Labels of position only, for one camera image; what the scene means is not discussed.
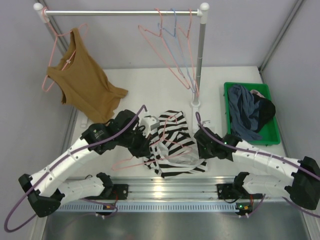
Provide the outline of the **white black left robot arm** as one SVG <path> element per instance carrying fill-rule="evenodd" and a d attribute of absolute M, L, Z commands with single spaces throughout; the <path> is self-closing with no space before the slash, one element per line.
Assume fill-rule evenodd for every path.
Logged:
<path fill-rule="evenodd" d="M 27 200 L 40 217 L 47 217 L 60 206 L 81 199 L 106 200 L 113 194 L 114 184 L 109 175 L 100 172 L 84 180 L 67 179 L 86 163 L 120 146 L 136 158 L 151 155 L 151 133 L 159 126 L 155 116 L 139 118 L 123 110 L 106 123 L 93 123 L 61 156 L 42 170 L 23 174 L 18 182 Z"/>

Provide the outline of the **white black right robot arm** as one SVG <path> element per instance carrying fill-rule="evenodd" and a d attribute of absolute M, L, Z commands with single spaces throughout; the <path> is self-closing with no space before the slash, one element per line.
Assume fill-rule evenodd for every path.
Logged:
<path fill-rule="evenodd" d="M 240 166 L 250 166 L 263 175 L 240 172 L 222 198 L 245 199 L 250 195 L 269 195 L 290 199 L 307 210 L 315 210 L 320 201 L 320 167 L 308 156 L 287 158 L 261 150 L 231 134 L 220 137 L 205 127 L 194 138 L 199 157 L 219 158 Z"/>

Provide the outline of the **black white striped tank top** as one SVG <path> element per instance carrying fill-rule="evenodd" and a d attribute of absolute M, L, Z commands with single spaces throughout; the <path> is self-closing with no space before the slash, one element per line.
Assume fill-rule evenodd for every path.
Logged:
<path fill-rule="evenodd" d="M 144 165 L 159 177 L 204 173 L 207 162 L 199 157 L 183 111 L 167 110 L 159 115 L 159 126 L 151 131 L 150 156 Z"/>

